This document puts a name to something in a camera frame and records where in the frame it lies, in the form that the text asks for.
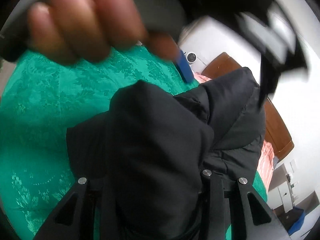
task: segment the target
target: green floral fabric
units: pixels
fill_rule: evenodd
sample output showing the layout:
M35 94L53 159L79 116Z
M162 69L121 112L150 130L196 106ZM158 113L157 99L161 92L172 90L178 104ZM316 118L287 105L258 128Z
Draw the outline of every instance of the green floral fabric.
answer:
M137 80L173 95L198 85L139 46L94 65L64 67L31 51L20 58L0 105L0 194L22 240L34 237L75 181L66 129L107 111L113 94Z

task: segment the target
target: wall switch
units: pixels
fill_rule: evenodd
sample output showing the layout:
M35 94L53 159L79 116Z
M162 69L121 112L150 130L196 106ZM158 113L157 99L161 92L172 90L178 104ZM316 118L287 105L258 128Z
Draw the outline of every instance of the wall switch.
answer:
M298 170L298 166L297 166L297 163L296 163L296 160L293 159L292 161L290 161L290 165L291 165L291 168L292 168L292 171L293 172L296 172Z

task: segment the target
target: finger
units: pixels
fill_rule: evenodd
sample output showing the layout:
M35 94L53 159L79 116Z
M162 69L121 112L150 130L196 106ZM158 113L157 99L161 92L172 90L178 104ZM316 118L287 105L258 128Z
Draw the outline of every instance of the finger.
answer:
M133 0L94 0L112 46L127 49L148 35Z
M30 8L28 26L32 37L32 46L37 51L63 65L73 64L77 61L77 57L55 27L46 4L36 3Z
M179 57L179 48L169 34L149 33L149 39L143 43L150 52L162 59L175 61Z
M54 21L73 51L92 62L108 56L93 0L50 0Z

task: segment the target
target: blue object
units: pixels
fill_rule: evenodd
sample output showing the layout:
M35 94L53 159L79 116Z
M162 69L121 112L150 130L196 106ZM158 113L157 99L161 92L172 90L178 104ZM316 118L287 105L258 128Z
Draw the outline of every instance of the blue object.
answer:
M174 64L185 83L193 82L194 76L192 70L182 50L180 50L180 56Z
M306 216L306 213L303 212L299 217L299 219L292 225L292 227L290 227L290 229L288 230L289 236L291 236L293 233L301 229L305 216Z

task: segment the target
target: pink fabric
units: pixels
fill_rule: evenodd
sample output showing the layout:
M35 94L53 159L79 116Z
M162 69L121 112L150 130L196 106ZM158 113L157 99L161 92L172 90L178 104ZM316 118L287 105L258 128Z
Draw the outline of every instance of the pink fabric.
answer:
M272 174L273 174L273 158L274 157L275 157L275 154L273 152L271 143L265 140L263 142L257 171L259 172L259 175L263 181L264 186L266 187L267 192L268 192Z

